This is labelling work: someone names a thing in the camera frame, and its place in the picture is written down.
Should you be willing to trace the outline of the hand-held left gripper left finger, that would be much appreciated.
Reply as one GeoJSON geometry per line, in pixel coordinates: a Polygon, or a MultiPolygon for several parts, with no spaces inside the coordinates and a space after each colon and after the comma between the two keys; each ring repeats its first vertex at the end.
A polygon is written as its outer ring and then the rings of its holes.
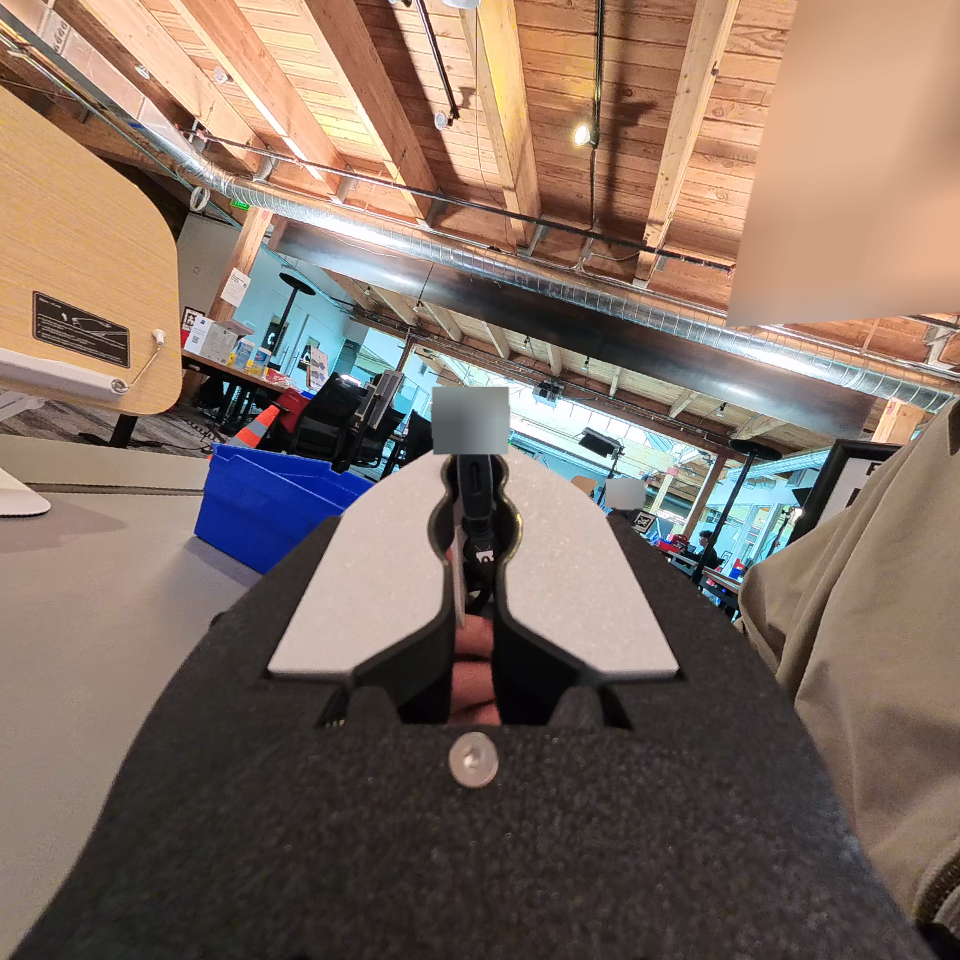
{"type": "Polygon", "coordinates": [[[408,723],[450,716],[454,457],[428,453],[340,516],[268,663],[271,678],[387,692],[408,723]]]}

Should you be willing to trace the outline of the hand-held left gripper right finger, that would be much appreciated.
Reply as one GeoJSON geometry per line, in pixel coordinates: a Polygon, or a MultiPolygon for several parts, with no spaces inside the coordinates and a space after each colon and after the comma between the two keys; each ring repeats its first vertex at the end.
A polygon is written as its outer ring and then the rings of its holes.
{"type": "Polygon", "coordinates": [[[517,453],[492,457],[504,536],[492,677],[503,724],[547,724],[569,690],[673,683],[680,665],[606,513],[517,453]]]}

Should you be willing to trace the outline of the blue box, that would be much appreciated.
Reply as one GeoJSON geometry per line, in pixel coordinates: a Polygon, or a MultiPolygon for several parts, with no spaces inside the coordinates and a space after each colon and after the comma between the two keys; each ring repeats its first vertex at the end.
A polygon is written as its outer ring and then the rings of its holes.
{"type": "Polygon", "coordinates": [[[325,461],[216,443],[195,535],[265,574],[373,486],[325,461]]]}

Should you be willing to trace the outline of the person's left hand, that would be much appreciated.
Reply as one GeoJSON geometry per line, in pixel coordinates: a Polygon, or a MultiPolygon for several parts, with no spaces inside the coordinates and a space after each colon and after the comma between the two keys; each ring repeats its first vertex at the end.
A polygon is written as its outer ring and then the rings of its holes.
{"type": "Polygon", "coordinates": [[[467,614],[457,627],[451,676],[452,725],[499,726],[492,655],[494,626],[483,616],[467,614]]]}

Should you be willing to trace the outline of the black studio light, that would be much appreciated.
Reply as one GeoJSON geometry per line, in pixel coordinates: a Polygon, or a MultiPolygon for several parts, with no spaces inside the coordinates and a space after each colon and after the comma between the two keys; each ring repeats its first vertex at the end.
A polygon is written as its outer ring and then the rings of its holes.
{"type": "Polygon", "coordinates": [[[606,503],[607,486],[609,482],[617,475],[618,461],[623,454],[624,443],[619,438],[609,437],[601,434],[593,428],[585,427],[582,429],[582,434],[578,440],[578,444],[583,449],[596,454],[601,458],[611,459],[606,481],[604,486],[601,488],[600,493],[597,495],[596,500],[599,506],[604,506],[606,503]]]}

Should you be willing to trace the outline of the black office chair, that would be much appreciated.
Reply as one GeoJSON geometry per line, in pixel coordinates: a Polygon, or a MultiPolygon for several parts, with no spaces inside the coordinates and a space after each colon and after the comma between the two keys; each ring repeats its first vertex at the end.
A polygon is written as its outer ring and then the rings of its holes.
{"type": "Polygon", "coordinates": [[[366,392],[351,376],[331,374],[299,416],[287,452],[332,463],[344,448],[366,392]]]}

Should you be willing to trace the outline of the orange traffic cone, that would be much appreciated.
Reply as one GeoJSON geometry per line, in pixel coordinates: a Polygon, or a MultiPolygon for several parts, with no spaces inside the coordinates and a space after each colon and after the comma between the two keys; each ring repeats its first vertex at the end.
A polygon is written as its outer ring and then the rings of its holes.
{"type": "Polygon", "coordinates": [[[256,450],[280,413],[281,408],[279,406],[270,404],[251,422],[239,429],[224,445],[244,450],[256,450]]]}

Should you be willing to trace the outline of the wooden work table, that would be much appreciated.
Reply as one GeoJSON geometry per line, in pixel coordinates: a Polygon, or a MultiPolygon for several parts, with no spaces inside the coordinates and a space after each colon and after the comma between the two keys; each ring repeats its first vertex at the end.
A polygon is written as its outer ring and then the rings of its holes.
{"type": "Polygon", "coordinates": [[[294,384],[255,377],[232,366],[184,351],[181,354],[186,402],[206,414],[226,432],[236,432],[250,423],[294,384]]]}

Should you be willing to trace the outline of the framed marker sign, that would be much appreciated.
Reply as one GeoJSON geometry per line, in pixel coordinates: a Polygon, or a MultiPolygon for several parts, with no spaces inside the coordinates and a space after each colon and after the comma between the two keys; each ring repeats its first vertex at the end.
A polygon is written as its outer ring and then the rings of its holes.
{"type": "Polygon", "coordinates": [[[788,545],[849,507],[872,475],[900,448],[895,443],[838,439],[803,503],[788,545]]]}

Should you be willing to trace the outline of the white cardboard box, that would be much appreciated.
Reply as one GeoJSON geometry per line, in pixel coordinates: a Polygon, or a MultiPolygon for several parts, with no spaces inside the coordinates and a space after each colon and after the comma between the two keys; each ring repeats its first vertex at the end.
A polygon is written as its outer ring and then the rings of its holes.
{"type": "Polygon", "coordinates": [[[255,331],[246,324],[229,320],[225,325],[206,316],[194,318],[184,344],[184,351],[217,363],[225,364],[236,342],[255,331]]]}

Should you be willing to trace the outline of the wooden book stand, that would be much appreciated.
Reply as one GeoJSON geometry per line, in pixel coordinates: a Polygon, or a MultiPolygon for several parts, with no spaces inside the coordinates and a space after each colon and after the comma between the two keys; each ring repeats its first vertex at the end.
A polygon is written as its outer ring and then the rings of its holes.
{"type": "Polygon", "coordinates": [[[1,101],[2,419],[37,399],[166,411],[183,382],[167,223],[16,95],[1,101]]]}

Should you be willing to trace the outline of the silver air duct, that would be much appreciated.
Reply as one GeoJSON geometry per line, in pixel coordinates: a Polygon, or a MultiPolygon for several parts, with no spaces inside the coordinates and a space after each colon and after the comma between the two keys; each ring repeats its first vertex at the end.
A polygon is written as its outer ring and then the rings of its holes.
{"type": "Polygon", "coordinates": [[[949,379],[779,331],[726,328],[636,288],[287,196],[229,174],[184,140],[160,148],[212,191],[286,219],[287,255],[780,421],[852,437],[871,405],[854,392],[931,413],[958,398],[949,379]]]}

